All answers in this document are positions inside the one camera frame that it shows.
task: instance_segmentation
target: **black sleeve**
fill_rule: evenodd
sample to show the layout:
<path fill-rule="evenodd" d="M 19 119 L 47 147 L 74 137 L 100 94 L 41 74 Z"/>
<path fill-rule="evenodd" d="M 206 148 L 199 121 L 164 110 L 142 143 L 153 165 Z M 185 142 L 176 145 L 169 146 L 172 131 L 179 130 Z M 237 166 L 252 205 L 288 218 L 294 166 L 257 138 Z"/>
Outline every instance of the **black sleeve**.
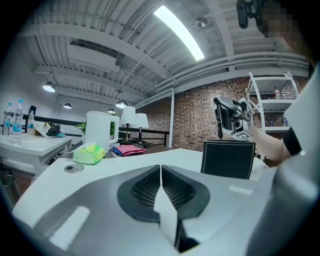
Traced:
<path fill-rule="evenodd" d="M 298 154 L 301 151 L 301 147 L 300 147 L 299 141 L 297 139 L 297 136 L 291 127 L 285 133 L 282 140 L 283 140 L 285 147 L 288 149 L 288 151 L 290 152 L 290 154 L 292 156 Z"/>

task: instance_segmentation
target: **lamp base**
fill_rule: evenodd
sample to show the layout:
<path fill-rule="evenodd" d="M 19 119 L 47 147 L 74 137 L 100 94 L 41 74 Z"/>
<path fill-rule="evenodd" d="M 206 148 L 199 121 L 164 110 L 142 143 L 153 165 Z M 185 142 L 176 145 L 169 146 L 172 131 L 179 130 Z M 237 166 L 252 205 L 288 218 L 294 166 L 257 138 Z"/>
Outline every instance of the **lamp base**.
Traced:
<path fill-rule="evenodd" d="M 122 145 L 132 145 L 132 140 L 127 140 Z"/>
<path fill-rule="evenodd" d="M 139 144 L 139 145 L 145 144 L 145 142 L 142 140 L 141 128 L 140 128 L 140 132 L 139 132 L 139 138 L 138 138 L 138 141 L 136 143 Z"/>

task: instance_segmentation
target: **white kettle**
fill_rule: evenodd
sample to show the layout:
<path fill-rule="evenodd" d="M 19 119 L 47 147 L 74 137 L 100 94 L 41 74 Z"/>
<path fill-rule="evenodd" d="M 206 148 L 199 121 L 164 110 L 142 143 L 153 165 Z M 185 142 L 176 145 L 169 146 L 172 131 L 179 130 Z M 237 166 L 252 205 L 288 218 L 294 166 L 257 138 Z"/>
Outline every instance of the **white kettle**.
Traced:
<path fill-rule="evenodd" d="M 119 117 L 98 111 L 86 113 L 85 143 L 97 143 L 106 153 L 110 144 L 116 143 L 119 136 Z M 110 125 L 114 126 L 114 139 L 110 140 Z"/>

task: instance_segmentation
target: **brick wall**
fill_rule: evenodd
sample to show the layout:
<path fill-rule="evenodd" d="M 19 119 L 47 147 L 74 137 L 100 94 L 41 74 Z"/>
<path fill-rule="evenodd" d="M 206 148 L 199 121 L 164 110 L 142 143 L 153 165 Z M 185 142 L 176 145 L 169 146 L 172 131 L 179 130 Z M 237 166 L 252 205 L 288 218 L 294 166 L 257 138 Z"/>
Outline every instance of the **brick wall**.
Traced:
<path fill-rule="evenodd" d="M 171 98 L 166 97 L 158 101 L 150 103 L 136 110 L 136 113 L 146 114 L 148 118 L 148 130 L 157 130 L 168 132 L 170 130 L 170 113 L 171 113 Z M 131 132 L 132 138 L 138 138 L 138 132 Z M 164 134 L 142 133 L 142 138 L 164 138 Z M 144 141 L 153 144 L 164 143 L 163 139 L 145 139 Z M 169 145 L 169 135 L 166 138 L 166 145 Z"/>
<path fill-rule="evenodd" d="M 219 81 L 175 95 L 173 147 L 202 151 L 207 139 L 219 139 L 214 97 L 223 95 L 239 101 L 246 94 L 249 78 Z"/>
<path fill-rule="evenodd" d="M 294 77 L 298 90 L 301 91 L 306 85 L 303 77 Z M 190 90 L 177 93 L 174 99 L 174 122 L 173 122 L 173 142 L 174 148 L 188 149 L 195 151 L 203 150 L 203 141 L 207 139 L 218 140 L 217 119 L 214 111 L 214 97 L 223 95 L 239 101 L 246 98 L 246 88 L 249 77 L 235 78 L 202 85 Z M 287 85 L 282 90 L 285 99 L 291 99 L 293 94 L 292 85 Z M 167 97 L 147 106 L 137 109 L 137 113 L 145 113 L 149 121 L 149 129 L 169 131 L 170 129 L 170 108 L 171 98 Z M 283 115 L 281 113 L 266 113 L 265 123 L 270 125 L 273 119 L 275 126 L 283 125 Z M 254 124 L 261 127 L 259 114 L 254 115 Z M 270 133 L 271 136 L 281 139 L 283 133 Z M 138 137 L 138 133 L 132 133 L 131 137 Z M 163 135 L 142 134 L 142 137 L 163 138 Z M 224 134 L 224 140 L 230 139 Z"/>

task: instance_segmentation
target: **black object on table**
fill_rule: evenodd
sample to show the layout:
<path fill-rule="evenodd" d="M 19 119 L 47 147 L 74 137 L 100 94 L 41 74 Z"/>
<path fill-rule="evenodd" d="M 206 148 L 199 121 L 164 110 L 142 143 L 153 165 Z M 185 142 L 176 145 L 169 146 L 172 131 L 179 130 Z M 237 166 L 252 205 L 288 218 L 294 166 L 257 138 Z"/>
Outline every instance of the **black object on table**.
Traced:
<path fill-rule="evenodd" d="M 248 180 L 254 161 L 255 147 L 254 142 L 247 141 L 205 140 L 201 172 Z"/>

